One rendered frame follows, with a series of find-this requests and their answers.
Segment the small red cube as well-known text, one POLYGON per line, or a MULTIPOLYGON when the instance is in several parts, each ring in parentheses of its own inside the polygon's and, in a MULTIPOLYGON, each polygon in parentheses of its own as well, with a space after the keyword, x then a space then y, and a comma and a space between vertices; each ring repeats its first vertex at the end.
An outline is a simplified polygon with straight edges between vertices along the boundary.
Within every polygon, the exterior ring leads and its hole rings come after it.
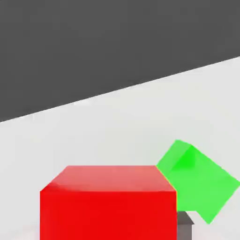
POLYGON ((40 240, 177 240, 176 190, 154 165, 68 166, 40 192, 40 240))

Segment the small green cube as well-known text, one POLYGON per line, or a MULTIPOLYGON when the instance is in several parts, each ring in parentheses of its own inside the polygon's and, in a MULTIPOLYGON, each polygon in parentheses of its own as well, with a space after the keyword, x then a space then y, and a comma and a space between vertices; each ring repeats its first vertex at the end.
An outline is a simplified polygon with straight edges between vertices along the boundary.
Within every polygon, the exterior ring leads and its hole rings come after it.
POLYGON ((176 140, 157 163, 177 191, 177 211, 196 211, 210 224, 240 181, 193 145, 176 140))

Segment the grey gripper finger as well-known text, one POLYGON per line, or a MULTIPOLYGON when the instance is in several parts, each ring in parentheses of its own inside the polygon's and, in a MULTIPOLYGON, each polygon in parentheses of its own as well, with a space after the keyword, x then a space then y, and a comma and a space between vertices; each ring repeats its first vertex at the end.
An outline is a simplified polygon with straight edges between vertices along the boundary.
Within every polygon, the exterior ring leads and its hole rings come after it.
POLYGON ((192 240, 194 222, 185 211, 177 212, 177 240, 192 240))

